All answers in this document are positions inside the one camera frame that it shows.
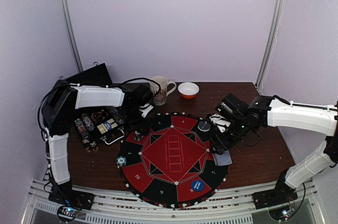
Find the clear dealer button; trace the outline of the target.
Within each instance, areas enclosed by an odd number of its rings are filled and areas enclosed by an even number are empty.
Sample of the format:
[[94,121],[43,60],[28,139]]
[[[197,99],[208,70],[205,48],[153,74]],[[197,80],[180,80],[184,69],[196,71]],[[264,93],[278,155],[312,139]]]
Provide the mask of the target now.
[[211,125],[207,121],[200,121],[198,123],[198,130],[201,132],[208,132],[211,129]]

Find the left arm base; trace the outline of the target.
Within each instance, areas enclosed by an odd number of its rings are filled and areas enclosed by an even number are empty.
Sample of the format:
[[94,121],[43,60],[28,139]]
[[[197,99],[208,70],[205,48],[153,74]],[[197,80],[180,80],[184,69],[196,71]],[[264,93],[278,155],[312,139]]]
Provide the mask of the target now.
[[78,217],[81,210],[91,210],[94,195],[55,184],[48,199],[60,204],[57,208],[57,218],[61,222],[70,223]]

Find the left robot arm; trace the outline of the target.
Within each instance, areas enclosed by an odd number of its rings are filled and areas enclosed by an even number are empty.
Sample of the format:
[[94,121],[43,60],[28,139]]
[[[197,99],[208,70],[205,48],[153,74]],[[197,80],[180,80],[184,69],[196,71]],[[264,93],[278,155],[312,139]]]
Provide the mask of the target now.
[[60,185],[55,190],[55,196],[63,204],[71,205],[76,200],[76,193],[64,184],[71,180],[67,141],[78,109],[120,108],[126,124],[141,134],[147,133],[146,116],[153,109],[152,101],[159,91],[152,92],[145,85],[130,90],[125,85],[125,82],[94,85],[58,80],[41,100],[37,123],[42,139],[48,146],[47,159],[51,165],[52,178]]

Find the blue small blind button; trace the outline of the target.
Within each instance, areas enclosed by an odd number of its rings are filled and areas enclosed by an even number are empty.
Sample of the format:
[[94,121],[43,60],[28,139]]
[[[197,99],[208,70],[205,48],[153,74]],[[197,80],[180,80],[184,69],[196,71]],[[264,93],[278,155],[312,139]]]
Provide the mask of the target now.
[[194,180],[191,183],[191,189],[195,192],[200,192],[204,190],[204,182],[202,180]]

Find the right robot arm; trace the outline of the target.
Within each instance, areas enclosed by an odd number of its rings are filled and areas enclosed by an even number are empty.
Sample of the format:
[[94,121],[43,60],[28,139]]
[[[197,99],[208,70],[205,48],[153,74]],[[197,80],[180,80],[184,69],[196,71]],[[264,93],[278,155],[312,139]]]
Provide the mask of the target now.
[[271,191],[274,203],[283,203],[303,182],[337,164],[337,105],[301,104],[277,95],[257,96],[247,104],[228,94],[215,110],[216,114],[206,119],[216,127],[211,145],[217,154],[223,154],[261,127],[290,127],[326,136],[313,153],[280,174]]

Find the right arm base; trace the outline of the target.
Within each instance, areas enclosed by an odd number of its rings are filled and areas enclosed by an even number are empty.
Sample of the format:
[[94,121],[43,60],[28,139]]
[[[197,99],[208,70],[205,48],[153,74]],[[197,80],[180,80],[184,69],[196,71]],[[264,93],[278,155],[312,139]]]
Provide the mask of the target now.
[[294,190],[289,192],[276,189],[256,192],[252,195],[256,209],[268,208],[269,216],[278,222],[287,221],[296,211],[295,200],[298,195]]

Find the poker chip stack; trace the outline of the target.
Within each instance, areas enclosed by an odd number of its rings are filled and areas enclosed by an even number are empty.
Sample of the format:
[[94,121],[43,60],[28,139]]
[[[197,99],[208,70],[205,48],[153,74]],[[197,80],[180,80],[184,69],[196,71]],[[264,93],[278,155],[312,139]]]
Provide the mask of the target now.
[[127,159],[124,156],[119,156],[116,159],[118,167],[125,167],[127,164]]
[[141,141],[142,139],[143,139],[143,136],[139,132],[135,131],[134,132],[134,140],[135,141]]

